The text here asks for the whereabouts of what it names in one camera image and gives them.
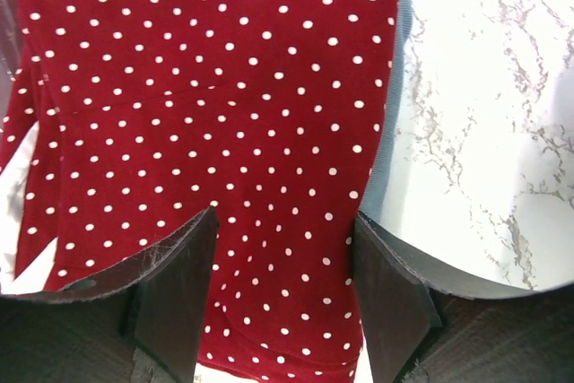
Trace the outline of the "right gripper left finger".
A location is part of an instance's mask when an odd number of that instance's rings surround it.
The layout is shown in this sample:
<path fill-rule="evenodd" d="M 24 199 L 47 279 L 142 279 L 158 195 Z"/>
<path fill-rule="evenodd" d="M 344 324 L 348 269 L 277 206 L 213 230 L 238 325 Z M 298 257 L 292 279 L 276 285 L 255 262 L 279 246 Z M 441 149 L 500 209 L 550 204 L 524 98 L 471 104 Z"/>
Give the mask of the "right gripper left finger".
<path fill-rule="evenodd" d="M 193 381 L 217 230 L 206 208 L 57 292 L 2 296 L 1 380 Z"/>

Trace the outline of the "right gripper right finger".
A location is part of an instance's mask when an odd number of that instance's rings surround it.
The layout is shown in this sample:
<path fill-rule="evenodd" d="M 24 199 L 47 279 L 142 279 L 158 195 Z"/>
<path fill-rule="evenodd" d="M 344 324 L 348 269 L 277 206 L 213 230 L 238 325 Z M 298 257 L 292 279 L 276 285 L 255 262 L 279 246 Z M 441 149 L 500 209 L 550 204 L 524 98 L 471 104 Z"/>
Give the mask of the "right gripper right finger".
<path fill-rule="evenodd" d="M 353 283 L 376 382 L 570 382 L 573 287 L 536 292 L 469 274 L 363 213 Z"/>

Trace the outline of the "red polka dot garment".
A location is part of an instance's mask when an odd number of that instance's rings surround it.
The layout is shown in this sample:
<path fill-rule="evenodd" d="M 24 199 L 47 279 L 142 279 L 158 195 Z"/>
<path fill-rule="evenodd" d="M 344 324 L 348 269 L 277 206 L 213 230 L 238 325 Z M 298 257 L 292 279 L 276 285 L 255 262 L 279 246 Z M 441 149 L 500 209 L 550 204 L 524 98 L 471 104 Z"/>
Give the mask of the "red polka dot garment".
<path fill-rule="evenodd" d="M 352 223 L 398 0 L 17 0 L 1 284 L 56 290 L 220 220 L 199 361 L 350 382 Z"/>

